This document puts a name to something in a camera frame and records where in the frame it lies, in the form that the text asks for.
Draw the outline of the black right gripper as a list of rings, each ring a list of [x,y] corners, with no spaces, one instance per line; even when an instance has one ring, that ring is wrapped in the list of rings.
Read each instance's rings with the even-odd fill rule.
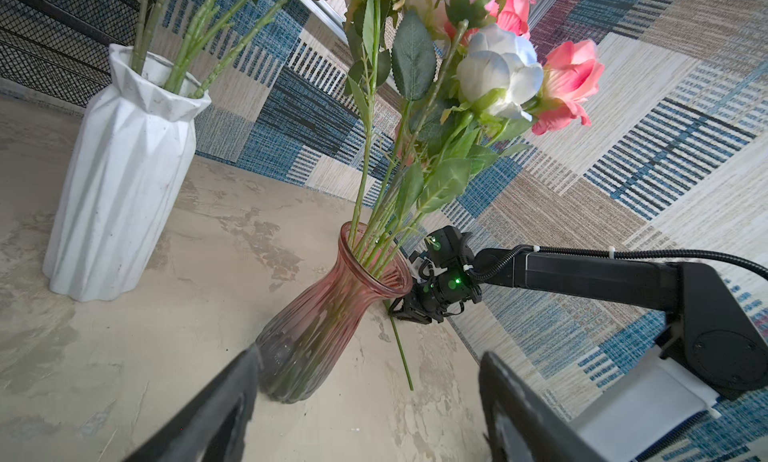
[[[424,238],[426,250],[409,256],[412,269],[411,291],[395,299],[388,308],[394,319],[429,325],[460,315],[465,304],[482,301],[482,290],[467,274],[474,261],[467,242],[470,232],[445,226]]]

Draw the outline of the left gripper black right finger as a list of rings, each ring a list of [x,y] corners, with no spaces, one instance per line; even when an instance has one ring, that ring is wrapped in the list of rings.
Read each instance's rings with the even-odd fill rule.
[[[481,358],[479,387],[492,461],[603,459],[493,352]]]

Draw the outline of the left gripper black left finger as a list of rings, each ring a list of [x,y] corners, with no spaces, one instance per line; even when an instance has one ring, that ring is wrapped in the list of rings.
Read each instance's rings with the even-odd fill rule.
[[[252,344],[127,459],[241,461],[260,368],[260,354]]]

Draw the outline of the red ribbed glass vase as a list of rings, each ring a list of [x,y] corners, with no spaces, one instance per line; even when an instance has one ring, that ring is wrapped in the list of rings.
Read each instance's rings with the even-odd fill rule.
[[[293,404],[325,381],[366,310],[395,300],[413,286],[407,260],[397,254],[379,277],[348,246],[352,224],[341,226],[333,268],[276,314],[256,338],[263,368],[259,386],[270,399]]]

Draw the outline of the white rose stem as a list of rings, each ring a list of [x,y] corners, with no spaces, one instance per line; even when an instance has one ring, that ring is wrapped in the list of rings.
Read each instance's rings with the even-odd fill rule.
[[[526,150],[499,152],[494,143],[517,137],[534,118],[526,107],[544,71],[529,41],[488,25],[468,43],[454,41],[437,61],[434,45],[414,14],[402,21],[392,51],[404,97],[390,164],[371,217],[353,215],[347,243],[355,259],[380,275],[427,216],[454,202],[482,172]]]

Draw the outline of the dark pink rose stem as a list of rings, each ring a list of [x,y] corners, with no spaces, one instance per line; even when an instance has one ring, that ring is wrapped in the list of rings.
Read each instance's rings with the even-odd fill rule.
[[[433,84],[437,59],[432,37],[408,0],[349,0],[345,32],[353,56],[346,88],[364,127],[362,176],[349,235],[350,246],[356,247],[374,142],[377,90],[393,77],[405,101],[423,99]]]

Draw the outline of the large pink rose stem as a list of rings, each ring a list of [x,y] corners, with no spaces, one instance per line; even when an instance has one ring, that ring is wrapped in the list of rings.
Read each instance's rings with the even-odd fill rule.
[[[598,92],[599,79],[605,70],[598,60],[596,44],[591,40],[565,42],[539,64],[544,71],[543,83],[538,95],[525,109],[534,121],[520,135],[527,131],[535,135],[555,132],[575,120],[590,125],[583,105]],[[515,138],[505,136],[498,142],[510,142]]]

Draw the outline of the white ribbed ceramic vase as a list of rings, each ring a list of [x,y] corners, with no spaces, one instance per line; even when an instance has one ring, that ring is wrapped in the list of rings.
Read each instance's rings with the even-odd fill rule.
[[[211,103],[163,89],[172,64],[108,48],[110,84],[88,102],[43,262],[50,291],[76,301],[114,300],[136,288],[196,151],[195,118]]]

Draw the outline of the pink peony double stem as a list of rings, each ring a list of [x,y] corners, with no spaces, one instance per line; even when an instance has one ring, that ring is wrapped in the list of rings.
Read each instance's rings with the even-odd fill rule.
[[[137,0],[139,11],[135,25],[134,45],[131,49],[129,67],[137,74],[144,69],[150,43],[153,40],[160,16],[164,14],[164,8],[169,0]],[[209,87],[219,77],[221,72],[231,65],[235,58],[241,54],[245,47],[258,35],[261,30],[271,23],[277,13],[290,0],[276,0],[265,14],[259,17],[245,36],[217,63],[209,75],[201,82],[193,98],[200,98],[208,91]],[[194,13],[187,25],[183,36],[182,45],[176,59],[171,66],[171,72],[164,81],[163,89],[179,95],[182,90],[182,79],[187,75],[191,64],[202,53],[203,49],[220,33],[232,27],[232,19],[247,4],[257,4],[258,0],[237,0],[224,14],[220,14],[218,0],[204,0]]]

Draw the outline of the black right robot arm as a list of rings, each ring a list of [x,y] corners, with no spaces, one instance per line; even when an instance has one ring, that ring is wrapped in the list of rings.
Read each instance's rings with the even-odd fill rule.
[[[475,304],[486,324],[460,325],[472,351],[509,342],[598,460],[766,459],[767,305],[722,270],[764,267],[701,250],[473,252],[468,240],[453,226],[429,234],[391,316],[430,324]]]

